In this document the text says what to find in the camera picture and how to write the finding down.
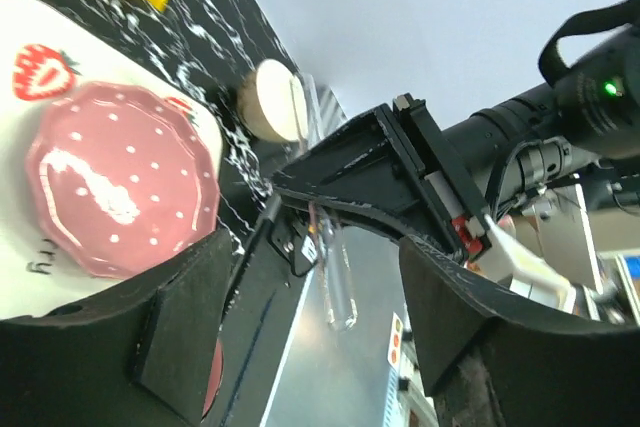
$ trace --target wooden bowl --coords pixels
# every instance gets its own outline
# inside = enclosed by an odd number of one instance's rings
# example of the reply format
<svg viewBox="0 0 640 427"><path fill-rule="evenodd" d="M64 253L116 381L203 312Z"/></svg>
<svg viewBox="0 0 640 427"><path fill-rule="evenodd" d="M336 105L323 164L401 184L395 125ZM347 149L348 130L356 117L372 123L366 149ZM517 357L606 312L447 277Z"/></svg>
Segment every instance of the wooden bowl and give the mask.
<svg viewBox="0 0 640 427"><path fill-rule="evenodd" d="M257 138L298 142L307 138L307 106L300 80L277 60L267 59L238 90L238 115Z"/></svg>

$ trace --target polka dot plate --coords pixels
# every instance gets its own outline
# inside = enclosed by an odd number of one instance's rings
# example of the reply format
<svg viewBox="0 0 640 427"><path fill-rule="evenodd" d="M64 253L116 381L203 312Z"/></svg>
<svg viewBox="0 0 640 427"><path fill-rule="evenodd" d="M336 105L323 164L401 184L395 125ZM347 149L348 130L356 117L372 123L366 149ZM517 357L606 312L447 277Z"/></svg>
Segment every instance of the polka dot plate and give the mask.
<svg viewBox="0 0 640 427"><path fill-rule="evenodd" d="M41 228L95 276L132 277L215 229L209 151L145 88L89 82L53 102L25 164Z"/></svg>

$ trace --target white tray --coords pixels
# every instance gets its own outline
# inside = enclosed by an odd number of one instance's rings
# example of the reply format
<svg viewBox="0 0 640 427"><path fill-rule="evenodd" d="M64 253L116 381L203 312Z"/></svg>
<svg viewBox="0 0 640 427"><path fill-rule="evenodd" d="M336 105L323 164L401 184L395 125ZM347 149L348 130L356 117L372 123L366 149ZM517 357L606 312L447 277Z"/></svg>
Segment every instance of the white tray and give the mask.
<svg viewBox="0 0 640 427"><path fill-rule="evenodd" d="M16 55L27 45L64 52L74 63L75 86L94 80L145 87L161 98L179 99L211 153L219 173L222 136L215 118L192 99L39 0L0 0L0 319L45 315L52 309L100 292L117 281L90 277L56 248L38 227L24 170L24 157L38 128L42 108L55 98L16 97L20 82Z"/></svg>

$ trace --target black strap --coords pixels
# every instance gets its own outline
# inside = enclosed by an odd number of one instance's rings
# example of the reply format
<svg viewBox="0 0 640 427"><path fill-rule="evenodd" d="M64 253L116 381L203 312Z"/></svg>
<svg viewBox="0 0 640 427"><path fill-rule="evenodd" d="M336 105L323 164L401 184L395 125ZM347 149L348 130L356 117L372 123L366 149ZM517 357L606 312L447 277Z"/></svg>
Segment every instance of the black strap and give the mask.
<svg viewBox="0 0 640 427"><path fill-rule="evenodd" d="M558 52L558 41L563 37L598 34L631 24L640 18L640 0L624 0L603 9L580 12L569 18L549 39L538 59L538 68L544 80L554 86L569 71Z"/></svg>

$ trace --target gray wall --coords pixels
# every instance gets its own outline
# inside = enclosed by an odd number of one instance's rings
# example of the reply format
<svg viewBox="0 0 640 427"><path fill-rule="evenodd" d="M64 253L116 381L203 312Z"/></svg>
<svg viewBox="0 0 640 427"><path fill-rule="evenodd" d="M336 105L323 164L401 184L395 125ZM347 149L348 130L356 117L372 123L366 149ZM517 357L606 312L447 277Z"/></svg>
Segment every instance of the gray wall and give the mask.
<svg viewBox="0 0 640 427"><path fill-rule="evenodd" d="M410 91L442 127L538 83L537 55L559 24L617 1L258 0L299 66L348 114ZM594 42L565 50L575 58Z"/></svg>

